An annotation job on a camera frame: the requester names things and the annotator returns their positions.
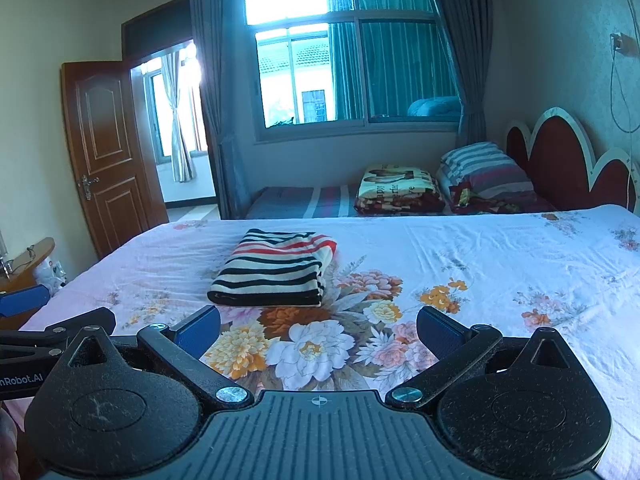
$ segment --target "wooden door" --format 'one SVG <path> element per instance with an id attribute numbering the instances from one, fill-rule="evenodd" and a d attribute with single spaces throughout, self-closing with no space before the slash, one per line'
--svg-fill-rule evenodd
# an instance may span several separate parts
<path id="1" fill-rule="evenodd" d="M 89 231 L 103 258 L 168 222 L 151 139 L 138 138 L 124 63 L 65 63 L 62 93 L 71 165 Z"/>

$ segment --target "striped towel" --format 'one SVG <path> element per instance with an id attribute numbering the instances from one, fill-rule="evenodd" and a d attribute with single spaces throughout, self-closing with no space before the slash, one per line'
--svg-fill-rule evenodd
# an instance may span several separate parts
<path id="1" fill-rule="evenodd" d="M 474 193 L 486 199 L 507 200 L 533 193 L 524 170 L 493 142 L 476 142 L 442 156 L 443 171 L 456 186 L 467 181 Z"/>
<path id="2" fill-rule="evenodd" d="M 249 229 L 207 296 L 222 306 L 320 306 L 335 246 L 317 233 Z"/>

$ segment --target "person's hand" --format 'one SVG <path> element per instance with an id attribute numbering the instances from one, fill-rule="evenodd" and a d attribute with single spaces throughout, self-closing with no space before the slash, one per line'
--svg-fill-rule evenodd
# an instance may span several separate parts
<path id="1" fill-rule="evenodd" d="M 0 410 L 0 472 L 2 480 L 20 480 L 17 453 L 18 430 L 5 410 Z"/>

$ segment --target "screw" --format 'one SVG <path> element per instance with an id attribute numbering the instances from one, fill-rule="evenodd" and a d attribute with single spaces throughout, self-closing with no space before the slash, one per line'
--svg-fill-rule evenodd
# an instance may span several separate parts
<path id="1" fill-rule="evenodd" d="M 422 392 L 418 388 L 404 386 L 393 390 L 391 396 L 398 402 L 409 404 L 411 402 L 418 402 L 422 398 Z"/>
<path id="2" fill-rule="evenodd" d="M 227 386 L 226 388 L 220 388 L 216 392 L 218 400 L 226 402 L 227 404 L 243 402 L 248 396 L 249 394 L 246 390 L 244 388 L 239 388 L 238 386 Z"/>

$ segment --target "curtain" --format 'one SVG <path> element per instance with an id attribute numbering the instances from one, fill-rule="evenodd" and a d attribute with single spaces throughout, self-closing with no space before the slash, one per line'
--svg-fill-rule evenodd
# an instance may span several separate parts
<path id="1" fill-rule="evenodd" d="M 359 2 L 361 9 L 433 10 L 430 0 Z M 458 94 L 435 24 L 365 22 L 362 43 L 372 116 L 405 116 L 418 99 Z"/>
<path id="2" fill-rule="evenodd" d="M 486 140 L 484 88 L 494 33 L 492 0 L 434 0 L 444 24 L 453 73 L 462 102 L 456 143 Z"/>
<path id="3" fill-rule="evenodd" d="M 431 23 L 363 23 L 372 116 L 405 116 L 418 99 L 455 96 L 449 61 Z"/>
<path id="4" fill-rule="evenodd" d="M 202 68 L 200 96 L 214 163 L 220 218 L 241 219 L 251 203 L 234 125 L 233 0 L 191 0 L 193 41 Z"/>
<path id="5" fill-rule="evenodd" d="M 345 2 L 328 0 L 328 10 L 344 10 Z M 362 118 L 360 70 L 353 23 L 329 25 L 329 52 L 334 80 L 335 118 L 349 120 Z"/>
<path id="6" fill-rule="evenodd" d="M 171 165 L 174 168 L 174 182 L 188 182 L 193 180 L 193 162 L 184 142 L 180 116 L 178 115 L 178 102 L 180 102 L 180 51 L 162 56 L 162 82 L 164 92 L 169 101 L 169 106 L 174 113 L 171 134 Z"/>

